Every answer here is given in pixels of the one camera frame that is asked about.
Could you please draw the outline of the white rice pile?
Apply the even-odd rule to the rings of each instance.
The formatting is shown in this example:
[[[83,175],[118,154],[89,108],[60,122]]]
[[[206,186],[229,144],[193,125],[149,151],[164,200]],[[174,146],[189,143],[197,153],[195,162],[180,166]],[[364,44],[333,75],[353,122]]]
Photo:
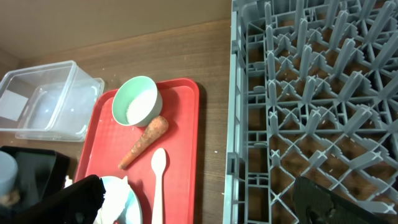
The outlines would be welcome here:
[[[129,124],[137,124],[143,121],[152,110],[157,93],[154,90],[144,90],[129,104],[126,112]]]

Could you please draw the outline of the brown food scrap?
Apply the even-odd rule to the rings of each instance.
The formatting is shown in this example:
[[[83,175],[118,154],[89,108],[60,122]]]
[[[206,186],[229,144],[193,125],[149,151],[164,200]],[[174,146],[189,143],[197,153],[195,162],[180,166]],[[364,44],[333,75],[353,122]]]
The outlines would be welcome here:
[[[0,196],[0,204],[3,207],[12,207],[21,199],[19,190],[14,189],[7,194]]]

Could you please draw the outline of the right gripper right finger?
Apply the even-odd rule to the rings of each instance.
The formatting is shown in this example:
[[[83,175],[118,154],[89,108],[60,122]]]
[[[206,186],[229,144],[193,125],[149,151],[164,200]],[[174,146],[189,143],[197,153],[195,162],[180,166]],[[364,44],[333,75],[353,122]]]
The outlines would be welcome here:
[[[373,224],[385,223],[373,213],[351,203],[306,177],[294,182],[295,214],[300,223]]]

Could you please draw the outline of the green bowl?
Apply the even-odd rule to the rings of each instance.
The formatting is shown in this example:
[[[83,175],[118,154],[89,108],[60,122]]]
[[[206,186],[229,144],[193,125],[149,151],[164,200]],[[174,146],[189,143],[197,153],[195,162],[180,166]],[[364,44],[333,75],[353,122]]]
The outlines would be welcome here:
[[[138,76],[128,80],[116,92],[112,114],[120,125],[144,127],[160,115],[162,106],[162,95],[153,79]]]

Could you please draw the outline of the orange carrot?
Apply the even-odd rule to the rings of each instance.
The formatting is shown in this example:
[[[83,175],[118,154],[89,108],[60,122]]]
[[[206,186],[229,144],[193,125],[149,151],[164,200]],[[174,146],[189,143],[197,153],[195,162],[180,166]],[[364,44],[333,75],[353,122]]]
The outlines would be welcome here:
[[[169,128],[169,122],[163,116],[155,117],[144,130],[143,134],[126,153],[118,164],[119,169],[126,169],[153,142],[158,140]]]

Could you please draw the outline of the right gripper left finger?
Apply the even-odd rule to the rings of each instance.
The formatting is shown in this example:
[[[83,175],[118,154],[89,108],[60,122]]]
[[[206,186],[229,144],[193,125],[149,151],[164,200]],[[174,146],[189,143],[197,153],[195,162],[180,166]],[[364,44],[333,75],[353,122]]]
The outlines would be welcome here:
[[[105,193],[102,179],[90,175],[27,210],[1,217],[1,223],[93,224],[103,205]]]

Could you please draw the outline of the white napkin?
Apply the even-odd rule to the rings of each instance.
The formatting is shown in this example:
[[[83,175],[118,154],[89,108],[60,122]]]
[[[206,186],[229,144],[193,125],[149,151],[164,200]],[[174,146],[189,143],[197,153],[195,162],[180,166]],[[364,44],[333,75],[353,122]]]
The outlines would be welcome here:
[[[100,177],[105,189],[104,202],[98,210],[93,224],[123,223],[123,211],[131,191],[128,186],[128,177],[115,176]]]

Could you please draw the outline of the light blue bowl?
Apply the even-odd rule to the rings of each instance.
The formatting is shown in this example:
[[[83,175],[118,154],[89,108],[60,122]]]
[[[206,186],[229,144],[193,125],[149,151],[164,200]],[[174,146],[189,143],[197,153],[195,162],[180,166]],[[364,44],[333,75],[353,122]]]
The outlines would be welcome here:
[[[1,196],[8,194],[13,188],[18,173],[16,160],[8,153],[1,151]]]

